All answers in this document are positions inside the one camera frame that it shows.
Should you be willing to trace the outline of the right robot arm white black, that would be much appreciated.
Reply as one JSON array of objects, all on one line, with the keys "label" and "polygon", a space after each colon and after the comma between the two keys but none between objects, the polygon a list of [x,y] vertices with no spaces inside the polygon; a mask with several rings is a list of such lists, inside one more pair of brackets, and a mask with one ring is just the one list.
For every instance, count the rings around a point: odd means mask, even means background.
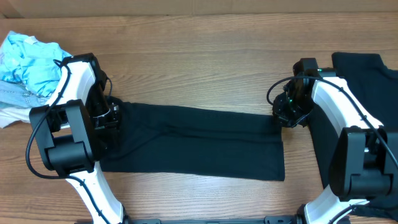
[{"label": "right robot arm white black", "polygon": [[310,123],[320,108],[338,140],[328,168],[329,182],[296,215],[266,217],[266,223],[347,223],[349,213],[397,190],[397,131],[374,118],[333,68],[319,68],[315,58],[301,58],[283,93],[271,102],[275,121],[286,128]]}]

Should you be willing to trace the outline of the black t-shirt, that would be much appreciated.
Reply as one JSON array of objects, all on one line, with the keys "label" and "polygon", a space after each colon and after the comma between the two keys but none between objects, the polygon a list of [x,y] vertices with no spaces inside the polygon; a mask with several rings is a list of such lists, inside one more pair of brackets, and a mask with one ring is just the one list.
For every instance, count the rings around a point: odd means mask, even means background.
[{"label": "black t-shirt", "polygon": [[119,147],[100,161],[105,172],[285,179],[281,128],[269,115],[110,101],[121,126]]}]

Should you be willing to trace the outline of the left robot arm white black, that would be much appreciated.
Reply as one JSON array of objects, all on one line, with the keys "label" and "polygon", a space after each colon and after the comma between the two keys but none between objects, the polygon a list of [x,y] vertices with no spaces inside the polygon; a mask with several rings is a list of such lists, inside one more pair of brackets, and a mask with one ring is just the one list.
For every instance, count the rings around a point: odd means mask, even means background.
[{"label": "left robot arm white black", "polygon": [[62,77],[55,93],[32,108],[32,134],[25,150],[37,177],[66,180],[89,210],[92,223],[130,223],[114,196],[100,160],[118,145],[119,106],[104,95],[110,82],[93,53],[54,60]]}]

